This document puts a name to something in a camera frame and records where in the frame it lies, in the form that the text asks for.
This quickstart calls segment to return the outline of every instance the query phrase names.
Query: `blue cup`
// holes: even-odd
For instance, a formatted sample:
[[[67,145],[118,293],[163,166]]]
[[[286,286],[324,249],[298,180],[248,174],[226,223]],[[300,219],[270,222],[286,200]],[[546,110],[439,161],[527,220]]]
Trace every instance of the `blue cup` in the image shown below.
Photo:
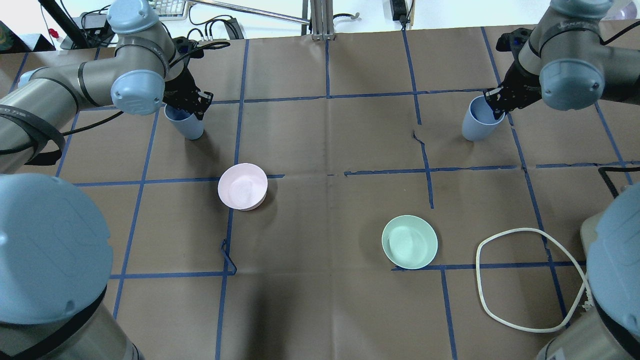
[[[164,115],[175,126],[185,138],[196,140],[204,133],[204,123],[195,114],[189,114],[184,110],[172,108],[169,105],[164,107]]]
[[[486,103],[484,96],[471,100],[465,120],[462,122],[462,136],[475,142],[489,136],[493,130],[504,120],[506,113],[495,120],[491,106]]]

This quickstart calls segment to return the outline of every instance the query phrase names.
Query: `bowl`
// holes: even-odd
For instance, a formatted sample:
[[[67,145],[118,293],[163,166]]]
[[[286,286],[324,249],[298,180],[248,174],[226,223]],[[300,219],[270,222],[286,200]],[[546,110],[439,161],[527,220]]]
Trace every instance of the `bowl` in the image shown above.
[[[438,252],[438,236],[428,222],[413,215],[392,219],[382,231],[382,249],[397,266],[415,270],[427,266]]]
[[[228,207],[249,211],[267,196],[267,175],[254,164],[242,163],[227,169],[218,182],[218,196]]]

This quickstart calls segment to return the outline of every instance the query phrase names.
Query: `mint green bowl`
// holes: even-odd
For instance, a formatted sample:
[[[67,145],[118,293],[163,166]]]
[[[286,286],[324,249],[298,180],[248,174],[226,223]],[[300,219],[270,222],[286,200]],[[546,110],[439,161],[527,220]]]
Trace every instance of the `mint green bowl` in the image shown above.
[[[428,222],[413,215],[392,219],[382,230],[382,249],[397,266],[420,269],[438,252],[438,236]]]

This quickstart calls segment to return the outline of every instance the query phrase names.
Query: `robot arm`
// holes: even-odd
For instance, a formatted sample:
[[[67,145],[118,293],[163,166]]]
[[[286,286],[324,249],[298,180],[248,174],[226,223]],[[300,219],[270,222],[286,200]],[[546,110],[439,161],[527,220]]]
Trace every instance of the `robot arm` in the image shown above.
[[[0,99],[1,147],[36,143],[0,156],[0,173],[33,159],[49,140],[62,148],[64,139],[57,129],[82,109],[114,104],[126,113],[146,115],[164,101],[202,119],[212,94],[201,94],[186,61],[170,66],[180,54],[148,1],[116,0],[108,21],[120,39],[114,58],[36,69]]]
[[[540,99],[557,110],[582,109],[597,100],[640,104],[640,52],[602,45],[598,23],[608,0],[552,0],[531,31],[498,41],[514,62],[504,81],[484,96],[498,119]]]

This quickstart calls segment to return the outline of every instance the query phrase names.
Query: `white cord loop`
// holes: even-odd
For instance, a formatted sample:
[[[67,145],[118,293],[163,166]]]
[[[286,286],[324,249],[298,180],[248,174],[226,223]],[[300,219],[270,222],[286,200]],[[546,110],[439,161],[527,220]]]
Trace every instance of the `white cord loop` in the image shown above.
[[[513,234],[513,233],[521,233],[521,232],[525,232],[525,231],[532,232],[532,233],[538,233],[538,234],[546,237],[549,241],[554,243],[556,246],[558,246],[560,248],[560,250],[562,250],[569,257],[569,260],[571,260],[571,262],[573,263],[575,268],[578,270],[578,273],[580,274],[580,277],[582,278],[582,285],[580,286],[580,291],[578,291],[578,296],[576,296],[575,301],[573,301],[573,305],[571,306],[571,309],[569,310],[569,312],[566,314],[566,317],[564,318],[564,320],[556,327],[551,327],[551,328],[548,328],[548,329],[532,329],[530,327],[524,327],[524,326],[520,326],[520,325],[515,325],[515,324],[510,323],[510,322],[508,322],[506,320],[503,320],[503,319],[499,318],[497,315],[493,314],[489,310],[489,308],[487,307],[486,302],[484,301],[484,293],[483,293],[483,289],[482,289],[482,280],[480,278],[480,252],[482,251],[483,246],[485,246],[490,241],[493,241],[493,240],[495,240],[497,238],[500,238],[501,236],[509,235],[509,234]],[[481,242],[480,245],[478,245],[478,249],[476,251],[476,281],[477,281],[477,286],[478,286],[478,295],[480,296],[480,303],[482,303],[482,307],[483,307],[484,311],[486,311],[486,313],[490,317],[492,317],[495,321],[497,321],[497,322],[499,322],[501,324],[507,325],[508,327],[514,328],[516,330],[520,330],[520,331],[535,332],[535,333],[538,333],[538,334],[543,334],[543,333],[546,333],[546,332],[556,332],[556,331],[560,331],[560,330],[564,329],[565,325],[569,322],[569,320],[573,316],[575,310],[577,309],[578,304],[580,303],[580,298],[582,297],[582,292],[585,291],[585,290],[586,290],[586,293],[587,293],[587,301],[585,302],[583,307],[584,308],[589,308],[589,307],[593,306],[593,300],[591,298],[591,288],[589,287],[589,283],[587,282],[587,276],[582,271],[582,268],[580,267],[578,262],[575,260],[575,258],[556,239],[552,238],[549,234],[545,233],[544,231],[539,230],[539,229],[534,229],[532,227],[520,227],[518,229],[512,229],[512,230],[503,231],[503,232],[501,232],[499,234],[496,234],[496,235],[493,235],[493,236],[489,237],[488,239],[486,239],[485,241]]]

